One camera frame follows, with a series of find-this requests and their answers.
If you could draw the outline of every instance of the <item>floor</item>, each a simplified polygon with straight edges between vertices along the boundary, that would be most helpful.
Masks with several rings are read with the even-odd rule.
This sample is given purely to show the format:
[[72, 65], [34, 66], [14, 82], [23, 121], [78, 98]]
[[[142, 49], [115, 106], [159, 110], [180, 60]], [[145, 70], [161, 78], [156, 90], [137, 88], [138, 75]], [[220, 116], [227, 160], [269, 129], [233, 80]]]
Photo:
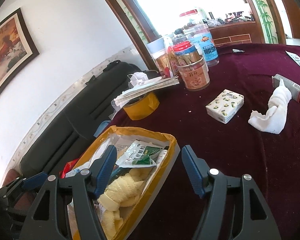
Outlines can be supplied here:
[[300, 39], [286, 39], [287, 45], [300, 46]]

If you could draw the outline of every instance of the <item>tape roll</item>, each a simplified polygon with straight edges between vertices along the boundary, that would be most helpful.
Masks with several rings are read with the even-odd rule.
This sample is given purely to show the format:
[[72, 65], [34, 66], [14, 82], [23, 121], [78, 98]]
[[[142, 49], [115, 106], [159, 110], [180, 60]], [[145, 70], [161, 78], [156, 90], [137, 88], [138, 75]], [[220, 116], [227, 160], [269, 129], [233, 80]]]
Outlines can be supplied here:
[[153, 92], [131, 105], [125, 105], [123, 109], [131, 120], [141, 120], [152, 114], [159, 106], [159, 100]]

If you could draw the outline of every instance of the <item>bamboo decal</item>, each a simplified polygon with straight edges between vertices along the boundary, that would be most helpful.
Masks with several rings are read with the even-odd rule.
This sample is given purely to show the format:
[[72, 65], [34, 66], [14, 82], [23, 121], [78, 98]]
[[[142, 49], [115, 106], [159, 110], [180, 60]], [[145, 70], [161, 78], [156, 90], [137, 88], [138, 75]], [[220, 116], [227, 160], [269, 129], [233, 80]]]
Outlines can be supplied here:
[[133, 27], [135, 28], [135, 30], [138, 32], [139, 37], [142, 39], [144, 44], [148, 43], [148, 40], [145, 36], [145, 34], [143, 33], [143, 31], [141, 30], [141, 27], [138, 25], [137, 21], [135, 20], [135, 18], [133, 17], [133, 15], [131, 14], [131, 12], [129, 11], [129, 9], [125, 6], [125, 4], [123, 3], [122, 0], [116, 0], [120, 7], [122, 8], [122, 10], [124, 11], [124, 13], [127, 15], [127, 17], [129, 18], [130, 22], [132, 23]]
[[273, 21], [271, 16], [268, 14], [268, 12], [265, 11], [265, 8], [268, 7], [268, 5], [264, 2], [264, 0], [255, 0], [255, 3], [258, 7], [258, 11], [259, 11], [259, 17], [261, 17], [262, 19], [262, 24], [266, 30], [266, 35], [268, 38], [268, 42], [269, 43], [276, 43], [277, 42], [277, 38], [275, 36], [272, 35], [272, 23]]

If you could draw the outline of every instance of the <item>white towel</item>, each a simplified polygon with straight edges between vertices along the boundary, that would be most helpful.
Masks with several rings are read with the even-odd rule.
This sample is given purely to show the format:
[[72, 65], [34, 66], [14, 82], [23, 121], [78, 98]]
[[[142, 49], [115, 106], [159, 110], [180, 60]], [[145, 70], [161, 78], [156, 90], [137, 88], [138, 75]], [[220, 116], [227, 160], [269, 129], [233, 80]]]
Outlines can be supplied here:
[[266, 115], [252, 111], [248, 123], [261, 132], [279, 134], [287, 120], [288, 103], [291, 100], [291, 92], [286, 88], [282, 79], [268, 102]]

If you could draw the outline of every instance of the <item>table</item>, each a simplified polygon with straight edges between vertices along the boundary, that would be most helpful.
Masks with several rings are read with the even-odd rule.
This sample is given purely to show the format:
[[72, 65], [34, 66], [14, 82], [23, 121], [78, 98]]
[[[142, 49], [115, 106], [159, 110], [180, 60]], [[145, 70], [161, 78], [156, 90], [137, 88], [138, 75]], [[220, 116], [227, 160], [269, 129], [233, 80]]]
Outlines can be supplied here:
[[[232, 49], [245, 53], [235, 54]], [[210, 85], [190, 92], [183, 84], [157, 92], [160, 105], [132, 121], [122, 110], [110, 125], [142, 127], [172, 134], [180, 148], [191, 145], [198, 157], [229, 176], [250, 174], [273, 212], [282, 239], [300, 240], [300, 104], [291, 100], [279, 135], [248, 124], [252, 110], [266, 113], [279, 73], [300, 85], [300, 67], [285, 51], [299, 46], [238, 44], [218, 49], [220, 63], [209, 70]], [[228, 124], [207, 115], [205, 106], [223, 89], [244, 95], [244, 105]], [[203, 201], [194, 194], [181, 161], [176, 160], [153, 204], [129, 239], [191, 239]]]

